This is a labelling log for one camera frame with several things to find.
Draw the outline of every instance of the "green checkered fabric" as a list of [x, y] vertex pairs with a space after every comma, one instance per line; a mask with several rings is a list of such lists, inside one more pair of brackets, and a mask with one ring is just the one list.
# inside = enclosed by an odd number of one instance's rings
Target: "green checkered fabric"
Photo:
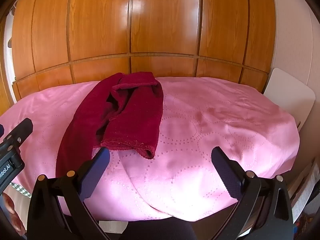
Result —
[[12, 182], [10, 183], [10, 185], [11, 185], [14, 189], [18, 190], [21, 194], [27, 196], [28, 198], [31, 198], [31, 194], [30, 194], [24, 187], [20, 186], [20, 185], [17, 184], [17, 183], [12, 183]]

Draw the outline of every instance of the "beige wall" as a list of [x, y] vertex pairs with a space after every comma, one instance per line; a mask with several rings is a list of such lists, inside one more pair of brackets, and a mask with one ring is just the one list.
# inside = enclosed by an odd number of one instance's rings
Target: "beige wall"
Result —
[[275, 0], [276, 43], [272, 62], [316, 94], [316, 102], [300, 131], [300, 148], [287, 178], [320, 155], [320, 24], [305, 0]]

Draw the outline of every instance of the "black fabric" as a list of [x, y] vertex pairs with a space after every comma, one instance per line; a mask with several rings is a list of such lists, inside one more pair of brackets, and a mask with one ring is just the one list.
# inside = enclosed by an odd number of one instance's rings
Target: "black fabric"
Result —
[[197, 240], [190, 222], [174, 217], [129, 222], [119, 240]]

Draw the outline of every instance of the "maroon cloth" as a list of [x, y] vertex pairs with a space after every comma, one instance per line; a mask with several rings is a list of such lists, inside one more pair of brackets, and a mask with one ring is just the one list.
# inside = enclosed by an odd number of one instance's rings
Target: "maroon cloth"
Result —
[[100, 146], [135, 149], [152, 159], [162, 113], [162, 87], [151, 72], [117, 73], [102, 80], [81, 102], [62, 138], [56, 176], [77, 170]]

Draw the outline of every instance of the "human hand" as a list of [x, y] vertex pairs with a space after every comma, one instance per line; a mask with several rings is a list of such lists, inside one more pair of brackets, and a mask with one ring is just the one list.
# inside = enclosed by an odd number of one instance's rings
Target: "human hand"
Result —
[[26, 229], [24, 228], [20, 217], [14, 210], [13, 200], [6, 193], [2, 193], [2, 195], [4, 200], [4, 206], [7, 208], [7, 210], [10, 213], [11, 225], [20, 236], [23, 236], [26, 233]]

